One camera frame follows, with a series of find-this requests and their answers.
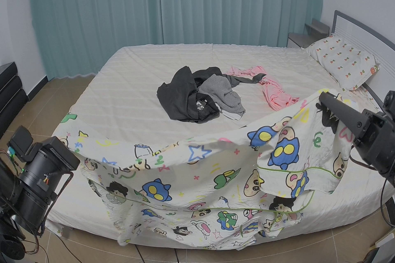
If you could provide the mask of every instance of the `white headboard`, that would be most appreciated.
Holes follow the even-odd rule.
[[[363,86],[382,106],[382,100],[388,91],[395,90],[395,44],[365,24],[337,10],[333,17],[332,33],[372,53],[380,63],[379,71]]]

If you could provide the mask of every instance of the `cartoon print blanket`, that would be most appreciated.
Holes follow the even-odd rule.
[[[75,113],[54,134],[80,157],[120,245],[151,230],[197,248],[242,249],[300,223],[315,190],[338,186],[353,134],[320,105],[322,91],[240,129],[160,150],[104,139]]]

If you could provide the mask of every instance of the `fitted sheet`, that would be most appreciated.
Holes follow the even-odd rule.
[[[223,115],[204,124],[170,120],[156,98],[156,90],[163,82],[170,82],[174,73],[185,65],[192,72],[210,66],[226,72],[231,66],[262,65],[283,85],[285,92],[301,99],[320,88],[339,89],[336,81],[302,49],[212,44],[144,45],[117,51],[70,112],[78,114],[84,123],[109,139],[155,143],[158,148],[193,136],[240,128],[273,112],[259,84],[240,84],[234,91],[240,95],[246,109],[241,120],[232,121]],[[375,110],[365,94],[351,93],[351,99],[360,104],[360,110],[367,106]],[[352,155],[360,160],[355,150]],[[275,240],[357,221],[379,207],[382,184],[383,178],[377,172],[349,163],[335,192],[326,195],[316,191],[304,211],[303,222],[282,231]],[[392,192],[392,189],[385,191],[385,200]],[[104,204],[79,170],[48,218],[111,239],[118,237]],[[155,233],[142,236],[136,242],[182,247]]]

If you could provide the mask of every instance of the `pink garment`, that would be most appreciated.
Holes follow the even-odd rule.
[[[269,106],[274,109],[274,111],[279,111],[282,108],[290,106],[297,101],[299,98],[293,98],[291,95],[284,92],[282,86],[276,81],[276,79],[267,74],[261,66],[252,67],[250,69],[240,70],[239,68],[233,67],[226,73],[232,76],[246,77],[255,76],[258,73],[265,73],[266,76],[259,81],[263,85],[263,93],[268,102]]]

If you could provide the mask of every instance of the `strawberry print pillow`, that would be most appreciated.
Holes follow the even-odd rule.
[[[311,44],[306,51],[345,90],[355,90],[379,69],[373,54],[338,35],[330,35]]]

